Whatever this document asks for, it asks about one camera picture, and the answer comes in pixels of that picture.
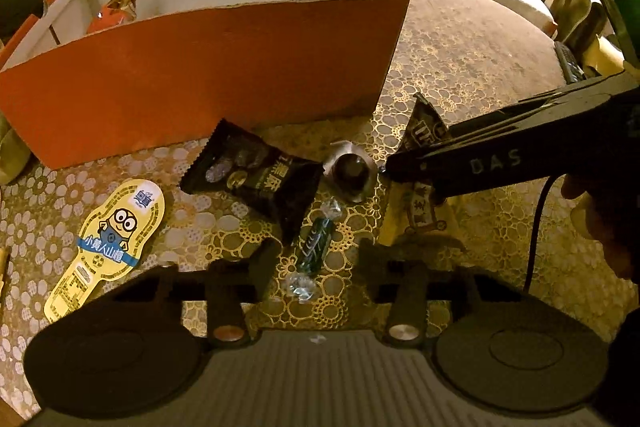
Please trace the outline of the right hand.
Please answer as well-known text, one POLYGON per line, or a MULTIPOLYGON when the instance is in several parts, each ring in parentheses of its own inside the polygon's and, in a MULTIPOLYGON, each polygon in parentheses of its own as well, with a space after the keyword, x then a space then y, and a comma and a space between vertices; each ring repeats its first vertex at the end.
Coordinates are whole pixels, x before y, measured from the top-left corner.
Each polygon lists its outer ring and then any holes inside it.
POLYGON ((578 179, 564 176, 561 194, 567 200, 578 200, 570 212, 579 235, 598 242, 604 260, 622 280, 639 283, 639 225, 618 214, 622 207, 611 205, 602 198, 594 198, 578 179))

